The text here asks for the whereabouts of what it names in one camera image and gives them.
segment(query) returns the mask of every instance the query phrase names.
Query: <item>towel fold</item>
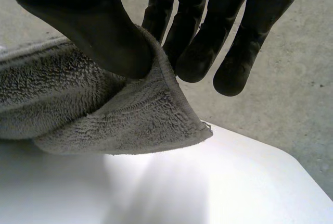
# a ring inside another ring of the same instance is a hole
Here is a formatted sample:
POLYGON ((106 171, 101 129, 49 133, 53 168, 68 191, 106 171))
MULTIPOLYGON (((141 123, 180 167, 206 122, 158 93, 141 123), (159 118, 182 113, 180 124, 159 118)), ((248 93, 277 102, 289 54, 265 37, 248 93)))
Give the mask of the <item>towel fold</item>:
POLYGON ((140 30, 155 57, 142 80, 100 69, 64 37, 0 53, 0 139, 54 154, 143 154, 211 137, 160 44, 140 30))

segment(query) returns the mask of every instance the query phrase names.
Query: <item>concrete floor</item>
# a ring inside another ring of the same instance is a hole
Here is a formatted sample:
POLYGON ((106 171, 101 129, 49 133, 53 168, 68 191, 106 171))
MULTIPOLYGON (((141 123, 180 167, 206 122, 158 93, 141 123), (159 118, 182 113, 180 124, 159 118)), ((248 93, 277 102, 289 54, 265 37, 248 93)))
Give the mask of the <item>concrete floor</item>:
MULTIPOLYGON (((140 24, 147 0, 122 1, 140 24)), ((0 5, 0 48, 59 34, 14 0, 0 5)), ((296 0, 273 27, 245 90, 228 98, 212 79, 242 11, 211 72, 181 87, 202 120, 286 151, 333 198, 333 0, 296 0)))

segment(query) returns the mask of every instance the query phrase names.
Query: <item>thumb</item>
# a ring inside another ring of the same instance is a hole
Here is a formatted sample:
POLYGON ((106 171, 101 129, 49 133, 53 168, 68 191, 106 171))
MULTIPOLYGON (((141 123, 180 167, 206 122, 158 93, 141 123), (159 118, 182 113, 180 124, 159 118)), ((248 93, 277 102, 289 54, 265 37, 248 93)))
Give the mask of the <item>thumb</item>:
POLYGON ((150 70, 148 43, 120 0, 16 0, 67 36, 103 69, 140 79, 150 70))

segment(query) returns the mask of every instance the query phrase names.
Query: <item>black glove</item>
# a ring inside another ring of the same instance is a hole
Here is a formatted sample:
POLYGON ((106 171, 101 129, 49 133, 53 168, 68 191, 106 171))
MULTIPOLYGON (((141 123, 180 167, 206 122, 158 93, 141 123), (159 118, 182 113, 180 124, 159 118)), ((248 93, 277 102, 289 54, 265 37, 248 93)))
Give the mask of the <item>black glove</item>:
POLYGON ((113 73, 140 79, 152 56, 120 0, 17 0, 59 30, 88 57, 113 73))
MULTIPOLYGON (((174 0, 149 0, 143 27, 162 41, 174 0)), ((214 77, 215 89, 239 94, 271 27, 294 0, 247 0, 234 42, 214 77)), ((198 82, 221 50, 244 0, 209 0, 204 23, 199 24, 206 0, 179 0, 177 15, 163 46, 176 74, 198 82)))

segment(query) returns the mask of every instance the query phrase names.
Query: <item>white surface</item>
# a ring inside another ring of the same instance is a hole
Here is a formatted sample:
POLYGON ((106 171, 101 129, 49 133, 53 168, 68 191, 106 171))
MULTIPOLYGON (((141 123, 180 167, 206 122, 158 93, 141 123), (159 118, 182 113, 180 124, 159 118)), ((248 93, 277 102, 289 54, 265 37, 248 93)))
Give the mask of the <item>white surface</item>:
POLYGON ((294 158, 213 130, 199 145, 139 156, 0 146, 0 223, 333 223, 333 202, 294 158))

